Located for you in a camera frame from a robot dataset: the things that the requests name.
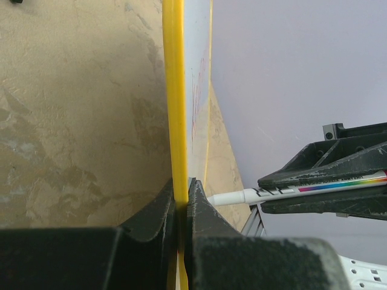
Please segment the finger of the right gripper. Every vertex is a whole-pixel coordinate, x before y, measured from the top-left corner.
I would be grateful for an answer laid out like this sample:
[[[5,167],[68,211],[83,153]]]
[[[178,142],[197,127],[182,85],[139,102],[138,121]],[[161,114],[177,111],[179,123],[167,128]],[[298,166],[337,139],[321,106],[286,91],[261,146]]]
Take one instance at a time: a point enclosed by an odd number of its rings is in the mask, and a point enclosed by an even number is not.
[[[261,188],[317,184],[372,175],[386,169],[386,123],[323,126],[324,140],[310,143],[283,168],[258,180]]]
[[[386,186],[301,196],[261,204],[267,214],[335,213],[367,219],[386,219]]]

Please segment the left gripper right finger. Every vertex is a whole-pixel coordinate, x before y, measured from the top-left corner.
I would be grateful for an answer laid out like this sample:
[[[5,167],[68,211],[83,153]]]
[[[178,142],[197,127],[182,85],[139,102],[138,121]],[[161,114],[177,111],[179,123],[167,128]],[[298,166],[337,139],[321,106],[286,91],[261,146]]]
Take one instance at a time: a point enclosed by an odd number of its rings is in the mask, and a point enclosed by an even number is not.
[[[349,289],[333,247],[315,238],[247,237],[193,179],[187,208],[189,289]]]

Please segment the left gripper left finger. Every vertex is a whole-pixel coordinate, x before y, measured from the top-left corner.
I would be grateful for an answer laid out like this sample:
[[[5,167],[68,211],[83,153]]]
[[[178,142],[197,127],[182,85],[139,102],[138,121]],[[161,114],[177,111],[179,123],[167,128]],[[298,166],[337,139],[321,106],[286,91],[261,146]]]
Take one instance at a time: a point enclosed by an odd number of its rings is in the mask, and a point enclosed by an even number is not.
[[[2,289],[174,289],[173,185],[115,227],[1,231]]]

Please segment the red whiteboard marker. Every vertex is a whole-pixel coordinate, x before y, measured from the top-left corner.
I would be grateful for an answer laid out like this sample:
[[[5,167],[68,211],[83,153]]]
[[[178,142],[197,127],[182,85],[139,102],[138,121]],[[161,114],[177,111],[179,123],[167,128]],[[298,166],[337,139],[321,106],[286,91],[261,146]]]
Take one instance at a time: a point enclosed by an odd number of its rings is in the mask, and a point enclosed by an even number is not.
[[[257,204],[265,201],[295,198],[308,195],[319,195],[332,192],[357,190],[386,185],[386,171],[380,170],[372,175],[334,179],[317,184],[290,185],[274,189],[247,188],[240,191],[216,194],[208,197],[212,206]]]

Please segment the yellow framed whiteboard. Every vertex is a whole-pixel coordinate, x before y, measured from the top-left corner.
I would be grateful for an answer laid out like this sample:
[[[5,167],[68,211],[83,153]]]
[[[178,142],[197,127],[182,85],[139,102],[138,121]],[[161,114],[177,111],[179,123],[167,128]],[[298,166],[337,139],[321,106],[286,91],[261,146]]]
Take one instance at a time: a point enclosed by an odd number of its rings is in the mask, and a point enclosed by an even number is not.
[[[212,1],[163,1],[163,50],[174,200],[176,289],[187,289],[184,254],[189,186],[206,181],[209,154]]]

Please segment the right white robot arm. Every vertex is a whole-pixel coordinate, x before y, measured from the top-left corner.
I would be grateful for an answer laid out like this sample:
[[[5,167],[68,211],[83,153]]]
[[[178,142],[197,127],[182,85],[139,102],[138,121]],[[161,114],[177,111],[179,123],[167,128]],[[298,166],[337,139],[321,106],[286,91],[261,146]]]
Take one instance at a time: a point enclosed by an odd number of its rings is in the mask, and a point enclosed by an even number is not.
[[[276,195],[258,204],[262,233],[315,236],[335,247],[354,289],[386,288],[386,124],[323,127],[258,184]]]

